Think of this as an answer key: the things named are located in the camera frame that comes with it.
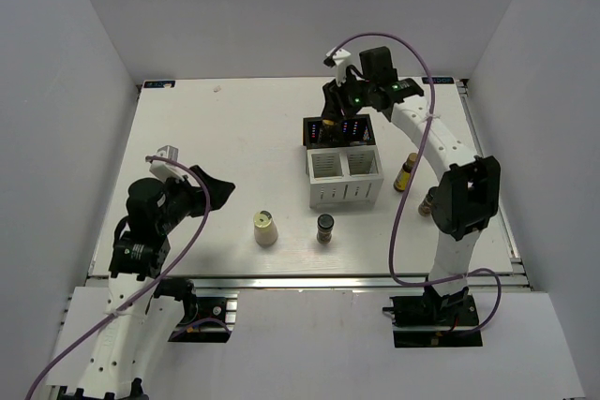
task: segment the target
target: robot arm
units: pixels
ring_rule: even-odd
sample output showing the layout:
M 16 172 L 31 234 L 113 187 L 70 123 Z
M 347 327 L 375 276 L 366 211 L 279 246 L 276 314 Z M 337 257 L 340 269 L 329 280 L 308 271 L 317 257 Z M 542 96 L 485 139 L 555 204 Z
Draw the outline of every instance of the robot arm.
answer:
M 167 146 L 158 154 L 176 159 L 174 151 Z M 198 166 L 190 169 L 206 184 L 211 210 L 218 210 L 235 185 L 210 177 Z M 176 168 L 153 162 L 150 171 L 157 178 L 144 178 L 129 187 L 127 217 L 115 231 L 104 313 L 116 317 L 98 331 L 76 392 L 63 395 L 63 400 L 147 399 L 143 380 L 151 374 L 174 327 L 189 316 L 189 308 L 196 307 L 193 284 L 166 278 L 128 309 L 115 309 L 160 275 L 170 250 L 168 234 L 185 217 L 204 212 L 202 189 L 192 186 Z
M 398 80 L 386 47 L 361 52 L 360 60 L 360 79 L 351 71 L 350 54 L 343 49 L 324 61 L 337 68 L 337 76 L 323 87 L 322 139 L 335 145 L 341 122 L 371 106 L 419 147 L 428 119 L 423 90 L 412 79 Z M 479 157 L 437 117 L 432 118 L 423 157 L 440 182 L 431 205 L 440 239 L 427 279 L 466 274 L 481 231 L 498 211 L 500 165 L 493 156 Z M 436 322 L 455 314 L 467 294 L 465 278 L 426 288 L 426 316 Z

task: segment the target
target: white table surface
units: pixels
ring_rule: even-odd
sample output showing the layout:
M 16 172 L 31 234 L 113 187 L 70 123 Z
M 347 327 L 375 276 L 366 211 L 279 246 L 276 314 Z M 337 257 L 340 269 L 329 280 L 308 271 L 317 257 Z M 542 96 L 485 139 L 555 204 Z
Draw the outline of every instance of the white table surface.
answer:
M 57 350 L 101 319 L 106 288 L 77 288 Z M 474 294 L 481 317 L 495 294 Z M 384 292 L 244 291 L 227 344 L 169 344 L 151 399 L 561 400 L 583 396 L 552 303 L 505 294 L 481 348 L 394 348 Z M 49 374 L 73 386 L 86 341 Z
M 320 115 L 322 86 L 329 80 L 181 80 L 174 88 L 142 89 L 91 275 L 108 274 L 113 231 L 126 215 L 128 187 L 150 176 L 144 157 L 165 144 L 179 148 L 180 162 L 199 164 L 210 175 L 237 186 L 228 203 L 210 214 L 200 239 L 172 274 L 387 274 L 390 230 L 400 200 L 392 183 L 415 147 L 382 114 L 365 109 L 385 176 L 377 202 L 311 210 L 302 120 Z M 436 85 L 436 94 L 437 112 L 461 141 L 473 146 L 456 86 Z M 417 213 L 417 206 L 437 183 L 424 160 L 397 237 L 399 273 L 427 274 L 431 268 L 438 231 L 432 220 Z M 252 217 L 260 210 L 271 212 L 279 231 L 278 241 L 267 249 L 254 241 Z M 315 239 L 316 219 L 324 212 L 336 220 L 328 246 Z M 198 220 L 186 219 L 170 235 L 168 262 L 187 243 Z M 510 272 L 504 236 L 501 221 L 492 218 L 474 249 L 471 268 Z

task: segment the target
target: purple cable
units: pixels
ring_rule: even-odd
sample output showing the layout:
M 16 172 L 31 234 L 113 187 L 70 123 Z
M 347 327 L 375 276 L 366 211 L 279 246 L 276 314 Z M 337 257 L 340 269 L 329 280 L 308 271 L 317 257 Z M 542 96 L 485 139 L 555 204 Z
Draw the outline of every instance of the purple cable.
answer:
M 387 37 L 389 39 L 393 39 L 394 41 L 402 44 L 409 51 L 411 51 L 411 53 L 415 56 L 415 58 L 417 60 L 419 60 L 421 67 L 423 68 L 423 70 L 425 70 L 425 74 L 427 75 L 427 84 L 429 85 L 429 90 L 431 91 L 431 100 L 429 102 L 429 117 L 427 118 L 425 130 L 423 131 L 423 138 L 421 139 L 421 142 L 419 144 L 419 150 L 417 152 L 417 157 L 416 157 L 416 160 L 414 161 L 414 166 L 412 168 L 412 176 L 409 177 L 409 182 L 407 183 L 406 189 L 404 191 L 404 195 L 402 196 L 402 199 L 400 200 L 400 205 L 398 206 L 397 212 L 396 212 L 396 218 L 394 219 L 394 226 L 392 227 L 392 235 L 390 237 L 390 248 L 389 248 L 388 260 L 387 260 L 390 275 L 392 276 L 392 279 L 396 283 L 401 285 L 402 287 L 425 288 L 427 286 L 440 285 L 441 283 L 447 283 L 449 281 L 459 280 L 466 276 L 473 276 L 473 275 L 477 275 L 477 274 L 481 274 L 481 273 L 491 274 L 496 281 L 496 286 L 498 287 L 498 296 L 496 297 L 496 303 L 494 304 L 494 307 L 492 308 L 491 313 L 489 313 L 489 316 L 487 316 L 487 318 L 483 322 L 481 322 L 476 327 L 474 327 L 470 330 L 467 330 L 466 332 L 463 332 L 461 334 L 464 335 L 464 334 L 477 332 L 477 331 L 481 330 L 483 327 L 485 327 L 492 320 L 492 318 L 496 314 L 496 311 L 498 311 L 498 307 L 500 306 L 500 300 L 502 298 L 502 293 L 503 293 L 502 283 L 501 283 L 498 275 L 495 272 L 493 272 L 491 269 L 488 269 L 488 268 L 475 269 L 474 271 L 471 271 L 467 274 L 447 276 L 446 278 L 440 278 L 438 280 L 429 280 L 429 281 L 418 282 L 418 283 L 400 280 L 400 278 L 396 275 L 396 270 L 394 269 L 394 252 L 396 249 L 396 235 L 398 234 L 398 226 L 400 224 L 400 218 L 402 217 L 402 212 L 404 211 L 404 205 L 406 204 L 406 200 L 409 197 L 409 191 L 411 190 L 411 186 L 413 185 L 414 175 L 416 174 L 416 170 L 419 166 L 419 163 L 421 162 L 421 157 L 423 156 L 423 153 L 425 152 L 425 146 L 427 145 L 427 142 L 428 142 L 429 131 L 431 130 L 431 122 L 433 121 L 433 112 L 435 109 L 435 86 L 433 84 L 433 77 L 431 76 L 431 72 L 429 71 L 428 65 L 423 60 L 423 57 L 421 57 L 421 55 L 416 51 L 416 49 L 411 44 L 406 42 L 404 39 L 402 39 L 401 37 L 397 37 L 395 35 L 391 35 L 389 33 L 381 33 L 381 32 L 359 33 L 358 35 L 354 35 L 353 37 L 344 39 L 329 54 L 331 56 L 333 56 L 343 46 L 345 46 L 346 44 L 348 44 L 351 41 L 354 41 L 355 39 L 357 39 L 359 37 Z
M 156 285 L 158 283 L 160 283 L 160 280 L 162 280 L 169 274 L 169 272 L 173 269 L 173 267 L 175 267 L 179 263 L 179 261 L 181 261 L 183 259 L 183 257 L 189 251 L 189 249 L 194 245 L 194 243 L 198 239 L 198 236 L 200 236 L 200 233 L 203 231 L 204 225 L 206 224 L 206 219 L 208 219 L 208 214 L 210 213 L 210 194 L 208 192 L 208 188 L 206 187 L 206 185 L 204 184 L 204 182 L 198 175 L 196 175 L 193 171 L 191 171 L 189 168 L 187 168 L 183 164 L 178 163 L 177 161 L 173 161 L 169 158 L 163 158 L 162 156 L 147 156 L 146 157 L 147 162 L 151 162 L 151 161 L 155 161 L 155 160 L 156 161 L 164 161 L 165 163 L 171 164 L 172 166 L 175 166 L 176 168 L 183 170 L 184 172 L 189 174 L 194 180 L 196 180 L 196 183 L 198 183 L 198 185 L 200 185 L 200 187 L 202 188 L 202 191 L 204 192 L 204 196 L 206 198 L 206 207 L 204 208 L 204 216 L 202 218 L 202 222 L 200 223 L 200 226 L 198 227 L 198 229 L 196 230 L 194 235 L 189 240 L 189 243 L 187 243 L 187 245 L 184 247 L 184 249 L 179 253 L 177 258 L 175 258 L 173 260 L 173 262 L 171 264 L 169 264 L 169 266 L 167 266 L 167 268 L 152 281 L 152 283 L 150 283 L 145 288 L 140 289 L 135 294 L 133 294 L 131 297 L 129 297 L 127 300 L 125 300 L 120 306 L 118 306 L 116 308 L 116 311 L 125 311 L 126 309 L 131 307 L 131 305 L 134 302 L 136 302 L 138 299 L 140 299 L 143 295 L 145 295 L 151 289 L 155 288 Z M 63 360 L 63 358 L 65 358 L 71 351 L 73 351 L 75 348 L 77 348 L 88 337 L 90 337 L 92 334 L 94 334 L 101 328 L 108 325 L 115 318 L 116 318 L 116 315 L 107 316 L 106 318 L 104 318 L 103 320 L 98 322 L 96 325 L 94 325 L 92 328 L 90 328 L 87 332 L 85 332 L 79 339 L 77 339 L 75 342 L 73 342 L 70 346 L 65 348 L 52 361 L 50 361 L 48 363 L 48 365 L 46 367 L 44 367 L 44 369 L 39 373 L 37 378 L 32 383 L 31 387 L 29 388 L 29 391 L 27 391 L 25 400 L 31 400 L 33 398 L 34 392 L 36 391 L 36 388 L 38 387 L 39 383 L 48 375 L 48 373 L 52 370 L 53 367 L 55 367 L 58 363 L 60 363 Z
M 187 332 L 188 329 L 190 329 L 190 328 L 200 327 L 203 323 L 208 323 L 208 322 L 216 323 L 216 325 L 218 325 L 219 327 L 224 328 L 225 331 L 227 332 L 227 334 L 229 334 L 229 335 L 232 334 L 232 331 L 229 329 L 227 324 L 225 322 L 223 322 L 222 320 L 215 319 L 215 318 L 204 318 L 204 319 L 194 320 L 189 325 L 186 325 L 185 327 L 183 327 L 181 330 L 177 330 L 176 332 L 173 332 L 173 334 L 171 335 L 171 339 L 174 339 L 177 336 L 181 336 L 182 334 Z

